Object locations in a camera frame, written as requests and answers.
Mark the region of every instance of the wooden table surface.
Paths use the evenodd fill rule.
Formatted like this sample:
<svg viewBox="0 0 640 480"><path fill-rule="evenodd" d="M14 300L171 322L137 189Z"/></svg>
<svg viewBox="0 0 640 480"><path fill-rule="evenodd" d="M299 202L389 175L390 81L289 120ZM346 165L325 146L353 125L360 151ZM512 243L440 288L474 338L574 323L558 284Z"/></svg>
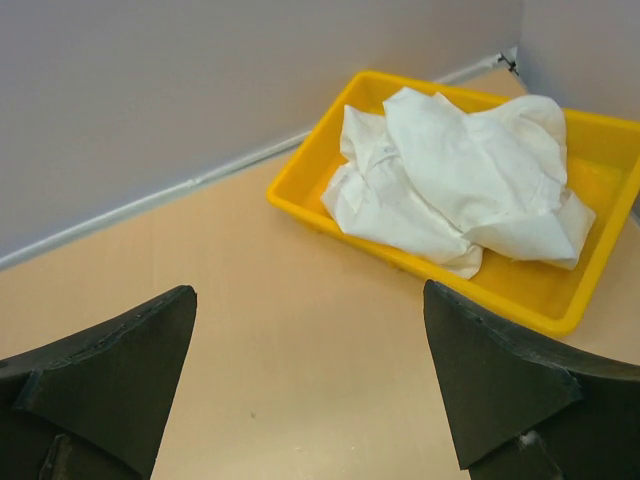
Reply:
<svg viewBox="0 0 640 480"><path fill-rule="evenodd" d="M522 93L505 71L469 85ZM425 337L423 282L270 207L285 160L1 272L0 358L191 284L196 328L155 480L468 478ZM638 282L630 221L567 342L640 363Z"/></svg>

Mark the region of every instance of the crumpled white fabric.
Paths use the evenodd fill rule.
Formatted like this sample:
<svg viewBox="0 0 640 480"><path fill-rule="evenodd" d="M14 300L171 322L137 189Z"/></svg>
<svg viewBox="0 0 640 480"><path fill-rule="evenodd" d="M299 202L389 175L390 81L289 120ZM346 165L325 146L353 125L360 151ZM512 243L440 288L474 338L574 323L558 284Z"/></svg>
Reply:
<svg viewBox="0 0 640 480"><path fill-rule="evenodd" d="M470 278L484 246L573 268L594 213L566 188L566 126L551 99L466 114L404 88L385 117L345 107L347 158L323 195L343 232Z"/></svg>

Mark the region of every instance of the gray wall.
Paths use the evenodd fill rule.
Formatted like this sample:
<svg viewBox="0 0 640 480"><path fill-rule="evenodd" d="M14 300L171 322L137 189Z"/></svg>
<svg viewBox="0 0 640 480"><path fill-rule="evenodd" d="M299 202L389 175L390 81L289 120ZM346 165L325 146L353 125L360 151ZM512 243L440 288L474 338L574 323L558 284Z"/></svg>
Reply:
<svg viewBox="0 0 640 480"><path fill-rule="evenodd" d="M512 0L0 0L0 259L305 130L360 69L433 78L508 48L520 17Z"/></svg>
<svg viewBox="0 0 640 480"><path fill-rule="evenodd" d="M640 120L639 27L640 0L525 0L520 74L564 106Z"/></svg>

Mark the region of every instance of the white edge trim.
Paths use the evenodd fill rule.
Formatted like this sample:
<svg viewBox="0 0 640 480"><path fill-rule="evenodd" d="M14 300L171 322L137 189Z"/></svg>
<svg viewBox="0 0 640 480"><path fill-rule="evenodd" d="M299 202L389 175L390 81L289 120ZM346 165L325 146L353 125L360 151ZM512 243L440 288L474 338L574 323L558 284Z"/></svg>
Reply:
<svg viewBox="0 0 640 480"><path fill-rule="evenodd" d="M435 81L437 83L453 85L463 83L473 77L496 68L498 66L499 58L499 54L488 56L479 62L456 70L448 75L436 79ZM276 155L286 153L287 150L290 150L302 143L310 132L311 129L306 129L291 136L290 138L269 145L249 155L233 159L203 175L151 195L147 195L146 197L103 213L102 215L98 215L97 217L90 218L89 220L74 225L73 227L62 230L35 243L27 245L26 247L11 252L10 254L0 258L0 270L17 265L18 263L22 263L38 255L42 255L45 252L51 251L73 240L90 235L98 230L105 229L115 223L151 210L152 208L170 202L171 200L175 200L176 198L188 195L199 188L205 187L253 164L272 158Z"/></svg>

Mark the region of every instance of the yellow plastic tray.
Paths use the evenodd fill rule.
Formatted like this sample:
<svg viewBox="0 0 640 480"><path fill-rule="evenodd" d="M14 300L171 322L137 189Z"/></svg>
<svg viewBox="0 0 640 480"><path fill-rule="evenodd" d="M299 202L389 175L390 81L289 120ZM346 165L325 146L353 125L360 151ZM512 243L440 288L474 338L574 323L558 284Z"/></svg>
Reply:
<svg viewBox="0 0 640 480"><path fill-rule="evenodd" d="M565 110L569 187L597 213L574 270L542 262L515 262L485 250L480 272L464 280L424 258L343 234L320 200L329 179L345 162L339 150L344 105L380 114L382 102L404 86L427 94L441 92L466 112L486 110L508 100L463 88L362 72L280 172L269 188L268 200L317 230L421 278L442 282L515 322L552 336L571 332L582 318L640 188L640 123Z"/></svg>

